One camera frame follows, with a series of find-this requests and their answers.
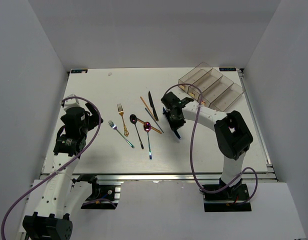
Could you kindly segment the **blue knife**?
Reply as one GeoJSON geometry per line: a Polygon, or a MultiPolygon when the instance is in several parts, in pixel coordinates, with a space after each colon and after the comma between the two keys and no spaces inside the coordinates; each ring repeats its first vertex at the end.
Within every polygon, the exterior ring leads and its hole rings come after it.
{"type": "MultiPolygon", "coordinates": [[[[165,118],[166,118],[166,120],[168,121],[169,119],[168,119],[168,115],[167,115],[167,111],[166,111],[166,109],[163,107],[162,108],[162,111],[163,111],[163,115],[165,116],[165,118]]],[[[179,139],[179,140],[181,140],[182,138],[181,138],[181,136],[179,135],[179,133],[178,133],[178,131],[177,130],[172,130],[172,132],[175,134],[175,136],[179,139]]]]}

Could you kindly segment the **black knife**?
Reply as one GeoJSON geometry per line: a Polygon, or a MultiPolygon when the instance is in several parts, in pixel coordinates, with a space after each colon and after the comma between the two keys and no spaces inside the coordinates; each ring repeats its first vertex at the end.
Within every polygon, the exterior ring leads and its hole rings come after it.
{"type": "Polygon", "coordinates": [[[153,98],[152,98],[150,91],[148,92],[148,100],[149,100],[150,106],[152,108],[152,113],[153,113],[154,119],[158,122],[159,118],[158,118],[158,115],[157,115],[157,112],[156,112],[156,109],[155,109],[155,105],[154,105],[154,102],[153,102],[153,98]]]}

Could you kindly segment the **iridescent pink spoon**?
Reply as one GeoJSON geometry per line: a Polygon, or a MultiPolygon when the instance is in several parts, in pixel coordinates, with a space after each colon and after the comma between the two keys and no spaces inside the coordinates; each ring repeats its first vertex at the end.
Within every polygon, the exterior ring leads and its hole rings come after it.
{"type": "Polygon", "coordinates": [[[146,121],[144,124],[143,124],[143,129],[144,131],[147,133],[147,141],[148,141],[148,154],[149,154],[149,160],[151,161],[152,160],[152,150],[151,150],[151,143],[150,143],[150,136],[149,136],[149,133],[151,131],[151,124],[146,121]]]}

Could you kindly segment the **black spoon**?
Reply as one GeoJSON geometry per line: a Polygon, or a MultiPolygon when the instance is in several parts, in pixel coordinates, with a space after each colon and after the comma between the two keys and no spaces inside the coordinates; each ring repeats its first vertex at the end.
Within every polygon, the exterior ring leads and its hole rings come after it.
{"type": "Polygon", "coordinates": [[[135,114],[131,114],[129,116],[129,120],[135,126],[135,130],[136,130],[137,137],[138,137],[138,140],[139,140],[139,143],[140,143],[140,147],[143,150],[144,149],[144,145],[143,145],[142,139],[140,137],[140,134],[139,134],[139,131],[138,131],[138,128],[137,128],[137,122],[138,122],[137,116],[135,114]]]}

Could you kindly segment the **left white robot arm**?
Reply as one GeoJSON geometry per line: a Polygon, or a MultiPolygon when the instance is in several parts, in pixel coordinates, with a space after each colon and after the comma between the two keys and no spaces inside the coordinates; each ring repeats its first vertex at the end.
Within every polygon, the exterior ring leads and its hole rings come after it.
{"type": "Polygon", "coordinates": [[[72,190],[74,170],[81,155],[88,149],[88,132],[100,130],[103,119],[97,107],[87,102],[63,102],[65,115],[61,117],[53,149],[51,173],[41,184],[44,192],[34,211],[25,215],[22,226],[31,240],[68,240],[73,232],[73,220],[86,198],[99,196],[100,187],[93,182],[79,180],[72,190]]]}

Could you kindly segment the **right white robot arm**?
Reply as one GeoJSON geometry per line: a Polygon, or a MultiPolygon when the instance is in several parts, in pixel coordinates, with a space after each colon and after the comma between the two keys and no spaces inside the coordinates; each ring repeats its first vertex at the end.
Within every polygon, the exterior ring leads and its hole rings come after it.
{"type": "Polygon", "coordinates": [[[190,140],[190,167],[200,190],[207,194],[220,193],[227,200],[236,196],[238,186],[242,183],[243,161],[253,142],[253,136],[242,115],[236,110],[226,113],[202,106],[190,97],[179,99],[173,92],[165,94],[161,102],[164,105],[163,115],[178,139],[181,138],[178,129],[184,126],[186,120],[194,121],[190,140]],[[223,154],[223,170],[217,190],[204,188],[196,177],[193,145],[197,124],[215,132],[218,148],[223,154]]]}

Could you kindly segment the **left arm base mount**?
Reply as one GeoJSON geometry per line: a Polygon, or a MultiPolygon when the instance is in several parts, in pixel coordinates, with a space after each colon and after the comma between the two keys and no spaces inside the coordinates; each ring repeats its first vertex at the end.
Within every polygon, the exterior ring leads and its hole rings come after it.
{"type": "Polygon", "coordinates": [[[85,200],[81,209],[87,210],[115,210],[115,188],[113,184],[100,184],[96,175],[83,174],[74,177],[72,187],[78,182],[88,182],[91,185],[91,195],[85,200]]]}

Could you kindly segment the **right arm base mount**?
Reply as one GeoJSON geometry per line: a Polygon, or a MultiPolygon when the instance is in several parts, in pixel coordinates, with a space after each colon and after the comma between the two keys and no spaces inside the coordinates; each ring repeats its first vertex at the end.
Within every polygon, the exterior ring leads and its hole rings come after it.
{"type": "Polygon", "coordinates": [[[226,190],[218,193],[203,194],[203,206],[206,213],[225,212],[251,212],[252,207],[248,201],[250,195],[246,184],[240,185],[232,192],[226,190]]]}

